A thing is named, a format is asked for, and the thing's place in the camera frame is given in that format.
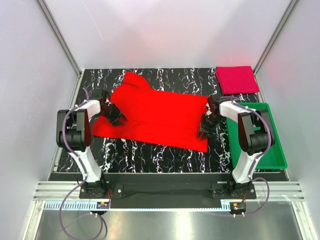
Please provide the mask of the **red t shirt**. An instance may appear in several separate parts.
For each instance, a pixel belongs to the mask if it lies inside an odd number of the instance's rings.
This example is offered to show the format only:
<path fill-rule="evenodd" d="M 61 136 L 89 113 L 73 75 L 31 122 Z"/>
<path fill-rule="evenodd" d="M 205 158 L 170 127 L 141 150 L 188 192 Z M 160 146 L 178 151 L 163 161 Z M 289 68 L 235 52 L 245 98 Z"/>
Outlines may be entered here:
<path fill-rule="evenodd" d="M 208 150 L 208 141 L 197 137 L 207 97 L 152 89 L 147 80 L 126 72 L 123 83 L 111 94 L 126 116 L 113 126 L 103 116 L 93 124 L 95 137 L 126 139 L 198 152 Z"/>

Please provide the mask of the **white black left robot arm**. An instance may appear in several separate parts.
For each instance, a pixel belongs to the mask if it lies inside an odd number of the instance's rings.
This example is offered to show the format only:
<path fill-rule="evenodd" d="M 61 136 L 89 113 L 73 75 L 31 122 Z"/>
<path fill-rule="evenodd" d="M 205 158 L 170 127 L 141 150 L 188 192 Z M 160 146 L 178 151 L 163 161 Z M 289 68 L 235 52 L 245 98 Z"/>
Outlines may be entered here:
<path fill-rule="evenodd" d="M 82 174 L 79 182 L 80 198 L 93 199 L 112 196 L 112 190 L 91 151 L 92 129 L 90 121 L 99 116 L 113 127 L 124 125 L 127 118 L 117 105 L 111 102 L 106 89 L 96 89 L 86 99 L 71 109 L 61 109 L 56 119 L 56 144 L 76 162 Z"/>

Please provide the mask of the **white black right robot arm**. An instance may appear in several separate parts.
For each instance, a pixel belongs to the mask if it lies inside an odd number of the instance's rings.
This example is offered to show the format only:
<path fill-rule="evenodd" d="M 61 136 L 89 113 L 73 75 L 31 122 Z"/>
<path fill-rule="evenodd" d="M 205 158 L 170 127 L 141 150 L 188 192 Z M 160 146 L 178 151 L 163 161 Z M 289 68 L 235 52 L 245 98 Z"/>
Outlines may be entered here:
<path fill-rule="evenodd" d="M 205 140 L 212 137 L 217 124 L 225 119 L 237 123 L 241 153 L 227 183 L 211 192 L 218 197 L 244 199 L 255 191 L 253 173 L 261 158 L 275 144 L 275 131 L 267 109 L 241 105 L 235 98 L 215 100 L 210 95 L 207 98 L 206 113 L 201 116 L 197 138 Z"/>

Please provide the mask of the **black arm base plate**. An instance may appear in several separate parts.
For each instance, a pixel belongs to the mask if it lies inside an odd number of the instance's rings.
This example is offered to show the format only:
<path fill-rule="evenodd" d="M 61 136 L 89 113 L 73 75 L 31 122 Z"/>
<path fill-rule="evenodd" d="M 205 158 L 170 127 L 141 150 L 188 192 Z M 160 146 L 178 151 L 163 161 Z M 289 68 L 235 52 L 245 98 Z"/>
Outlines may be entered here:
<path fill-rule="evenodd" d="M 231 193 L 229 173 L 105 173 L 104 183 L 86 183 L 81 199 L 111 200 L 113 209 L 156 210 L 220 208 L 221 200 L 240 200 Z"/>

